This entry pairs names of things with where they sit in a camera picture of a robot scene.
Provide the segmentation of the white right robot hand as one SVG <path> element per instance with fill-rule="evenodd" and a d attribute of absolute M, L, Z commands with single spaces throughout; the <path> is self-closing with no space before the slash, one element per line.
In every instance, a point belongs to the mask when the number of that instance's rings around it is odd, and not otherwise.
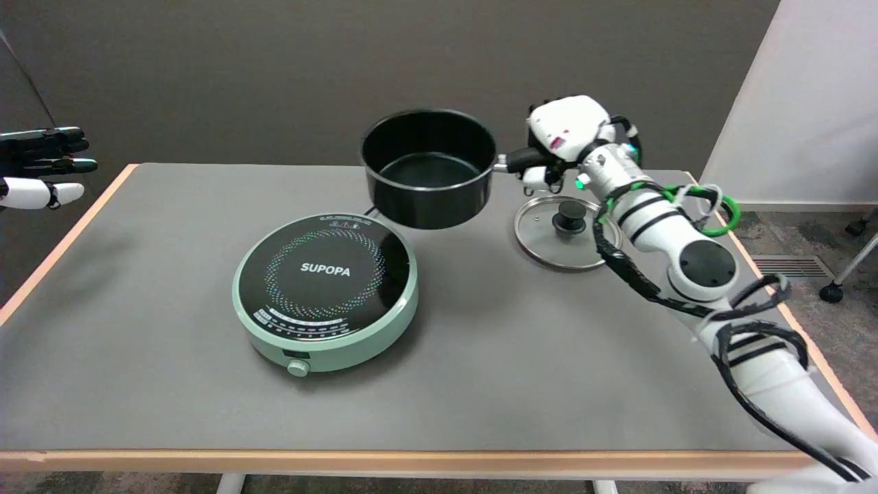
<path fill-rule="evenodd" d="M 535 167 L 521 172 L 530 191 L 562 189 L 565 174 L 577 169 L 580 154 L 596 141 L 614 143 L 617 127 L 606 109 L 592 97 L 573 95 L 537 104 L 527 116 L 527 146 L 537 150 Z"/>

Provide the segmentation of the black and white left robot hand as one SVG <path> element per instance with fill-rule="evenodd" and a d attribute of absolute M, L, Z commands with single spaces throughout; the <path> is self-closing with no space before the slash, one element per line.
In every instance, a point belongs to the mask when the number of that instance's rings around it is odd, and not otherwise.
<path fill-rule="evenodd" d="M 1 135 L 1 209 L 57 210 L 82 197 L 85 186 L 46 177 L 88 174 L 97 161 L 76 157 L 90 143 L 78 126 L 39 128 Z"/>

